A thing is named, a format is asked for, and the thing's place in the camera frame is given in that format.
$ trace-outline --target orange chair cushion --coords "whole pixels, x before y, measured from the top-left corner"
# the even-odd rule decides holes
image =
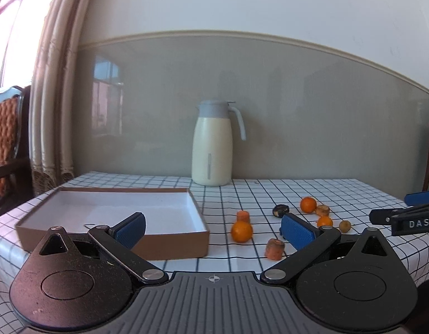
[[[13,153],[16,134],[18,97],[0,103],[0,166]],[[6,192],[6,179],[0,178],[0,197]]]

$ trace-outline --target thermos lid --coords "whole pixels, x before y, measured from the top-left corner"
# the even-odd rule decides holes
[[[228,101],[203,100],[199,104],[200,118],[229,118]]]

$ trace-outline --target blue gripper pad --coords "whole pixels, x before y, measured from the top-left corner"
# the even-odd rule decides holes
[[[292,213],[285,214],[281,220],[280,234],[294,248],[301,250],[320,235],[320,230]]]
[[[143,237],[146,229],[145,216],[136,212],[110,228],[109,234],[127,249],[131,250]]]
[[[429,191],[410,193],[405,196],[405,203],[408,206],[419,206],[429,203]]]

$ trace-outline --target wall molding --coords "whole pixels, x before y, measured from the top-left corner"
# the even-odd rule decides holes
[[[370,66],[374,69],[380,70],[387,74],[393,75],[394,77],[401,79],[416,88],[426,92],[429,94],[429,89],[420,83],[402,75],[392,69],[389,69],[383,65],[374,63],[373,61],[361,58],[357,55],[353,55],[347,53],[342,50],[330,48],[328,46],[315,44],[311,42],[307,42],[304,40],[297,40],[287,37],[280,37],[276,35],[268,35],[268,34],[259,34],[259,33],[251,33],[251,32],[242,32],[242,31],[224,31],[224,30],[177,30],[177,31],[158,31],[158,32],[150,32],[150,33],[140,33],[133,35],[125,35],[118,36],[113,39],[107,39],[100,42],[82,44],[79,46],[78,50],[87,50],[92,48],[98,48],[100,46],[105,46],[113,43],[122,43],[133,40],[142,40],[142,39],[156,39],[163,37],[177,37],[177,36],[216,36],[216,37],[233,37],[233,38],[243,38],[243,39],[251,39],[251,40],[260,40],[260,41],[268,41],[274,43],[281,43],[286,45],[299,46],[302,48],[307,48],[311,50],[317,50],[321,52],[325,52],[327,54],[337,55],[339,57],[356,61],[358,63],[362,63],[364,65]]]

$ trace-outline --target sheer curtain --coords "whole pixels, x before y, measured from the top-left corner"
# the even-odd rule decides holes
[[[71,103],[89,0],[53,0],[38,47],[29,118],[33,184],[40,194],[73,177]]]

